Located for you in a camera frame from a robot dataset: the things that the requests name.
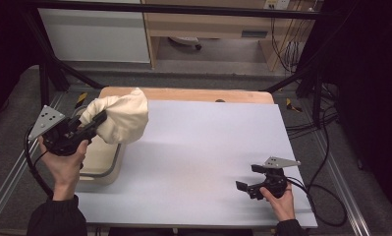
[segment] table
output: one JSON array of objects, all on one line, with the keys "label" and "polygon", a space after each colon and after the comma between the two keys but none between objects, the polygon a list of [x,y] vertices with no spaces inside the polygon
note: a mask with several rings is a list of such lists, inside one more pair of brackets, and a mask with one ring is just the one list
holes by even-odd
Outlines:
[{"label": "table", "polygon": [[[132,88],[104,88],[100,97]],[[270,155],[295,159],[279,108],[266,92],[142,88],[149,122],[127,147],[116,181],[77,191],[87,222],[105,226],[264,228],[277,223],[266,201],[251,200],[235,181]],[[226,102],[211,102],[217,99]],[[302,180],[298,167],[284,169]],[[316,227],[306,195],[294,188],[296,216]]]}]

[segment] gray floor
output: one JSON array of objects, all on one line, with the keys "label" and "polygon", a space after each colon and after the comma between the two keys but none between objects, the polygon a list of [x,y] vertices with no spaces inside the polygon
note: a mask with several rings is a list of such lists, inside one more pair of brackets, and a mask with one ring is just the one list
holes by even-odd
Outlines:
[{"label": "gray floor", "polygon": [[[103,84],[126,87],[258,90],[268,88],[289,76],[281,69],[272,73],[267,70],[266,61],[254,40],[203,39],[201,44],[202,50],[197,51],[163,38],[155,69],[150,69],[148,65],[118,63],[73,65]],[[75,79],[71,79],[71,82],[73,88],[81,86]],[[273,93],[287,127],[309,122],[306,112],[286,108],[287,98],[291,98],[293,105],[301,106],[304,110],[311,103],[310,99],[296,98],[296,86],[296,83],[292,83]],[[75,89],[66,93],[61,101],[61,112],[73,109],[79,94],[80,91]],[[97,95],[98,90],[90,90],[86,102]],[[327,107],[328,103],[323,102],[322,105]],[[38,74],[35,70],[29,70],[22,75],[8,105],[0,113],[0,187],[20,156],[25,130],[36,120],[39,110]],[[371,235],[392,235],[392,206],[380,191],[372,174],[358,168],[357,159],[343,133],[342,125],[332,123],[327,129],[333,159],[338,164]],[[296,158],[302,162],[300,171],[307,183],[323,157],[324,148],[319,145],[319,135],[310,133],[292,139],[291,144]],[[324,168],[316,183],[336,192],[333,177],[336,176],[331,175],[330,169]],[[328,221],[341,219],[342,211],[332,197],[318,189],[314,189],[312,195],[322,218]],[[25,171],[0,215],[0,230],[24,230],[30,213],[44,199],[41,190]],[[318,220],[318,225],[317,229],[309,232],[310,235],[355,235],[352,226],[354,223],[350,221],[341,227],[332,227]]]}]

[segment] metal frame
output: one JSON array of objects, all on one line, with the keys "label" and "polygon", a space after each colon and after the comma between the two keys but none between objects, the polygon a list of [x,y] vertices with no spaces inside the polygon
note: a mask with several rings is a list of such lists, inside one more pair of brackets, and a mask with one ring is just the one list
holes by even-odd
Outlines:
[{"label": "metal frame", "polygon": [[[257,18],[279,18],[279,19],[307,19],[318,21],[344,21],[346,16],[340,13],[325,13],[325,12],[296,12],[296,11],[282,11],[282,10],[258,10],[258,9],[236,9],[236,8],[223,8],[223,7],[200,7],[200,6],[177,6],[177,5],[152,5],[152,4],[128,4],[128,3],[102,3],[102,2],[79,2],[79,1],[57,1],[57,0],[24,0],[20,1],[18,13],[21,15],[23,22],[28,26],[32,32],[36,44],[40,48],[43,62],[39,65],[40,71],[40,88],[41,88],[41,103],[42,105],[49,105],[49,91],[48,79],[50,79],[57,90],[68,90],[70,85],[65,78],[64,72],[77,77],[86,84],[95,89],[102,89],[105,86],[94,82],[92,79],[84,76],[64,62],[60,61],[54,54],[51,46],[49,45],[46,37],[39,30],[38,25],[33,19],[30,10],[43,8],[43,9],[65,9],[65,10],[89,10],[89,11],[111,11],[111,12],[142,12],[142,13],[168,13],[168,14],[192,14],[192,15],[215,15],[215,16],[235,16],[235,17],[257,17]],[[288,78],[277,85],[264,89],[263,91],[274,92],[280,88],[304,76],[309,71],[299,72],[292,78]],[[315,87],[321,83],[321,77],[317,80]],[[319,100],[319,93],[316,93],[314,101]],[[9,200],[12,192],[14,191],[22,173],[26,169],[26,162],[23,153],[15,163],[14,168],[9,173],[5,183],[0,189],[0,213]],[[341,198],[346,202],[348,213],[351,217],[352,226],[357,235],[369,235],[367,226],[364,219],[355,203],[355,200],[350,193],[344,179],[339,172],[334,159],[329,159],[330,170],[332,177],[335,179],[337,191],[340,193]]]}]

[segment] person's arm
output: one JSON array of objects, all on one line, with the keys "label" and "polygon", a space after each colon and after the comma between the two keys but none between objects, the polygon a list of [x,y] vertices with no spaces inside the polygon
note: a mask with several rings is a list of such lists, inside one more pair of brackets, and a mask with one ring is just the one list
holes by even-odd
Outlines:
[{"label": "person's arm", "polygon": [[294,212],[294,197],[292,185],[288,183],[284,195],[277,199],[266,188],[260,188],[260,192],[272,206],[279,223],[276,225],[276,233],[279,236],[306,236],[308,235],[296,219]]},{"label": "person's arm", "polygon": [[[39,138],[39,146],[42,153],[46,152],[42,138]],[[42,157],[54,177],[54,195],[32,213],[28,236],[87,235],[85,218],[79,210],[79,198],[74,195],[86,149],[87,141],[83,141],[73,155],[58,156],[48,152]]]}]

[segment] camera mount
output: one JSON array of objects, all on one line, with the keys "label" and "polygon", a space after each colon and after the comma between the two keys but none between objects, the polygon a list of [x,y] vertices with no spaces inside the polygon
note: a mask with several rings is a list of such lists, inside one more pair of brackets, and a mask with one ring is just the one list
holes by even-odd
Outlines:
[{"label": "camera mount", "polygon": [[266,176],[265,181],[250,186],[246,183],[236,181],[236,188],[240,191],[247,192],[251,199],[262,200],[263,195],[259,189],[265,187],[275,198],[279,199],[284,195],[285,189],[287,188],[287,178],[282,168],[297,165],[300,165],[299,161],[271,156],[263,165],[252,165],[253,172]]}]

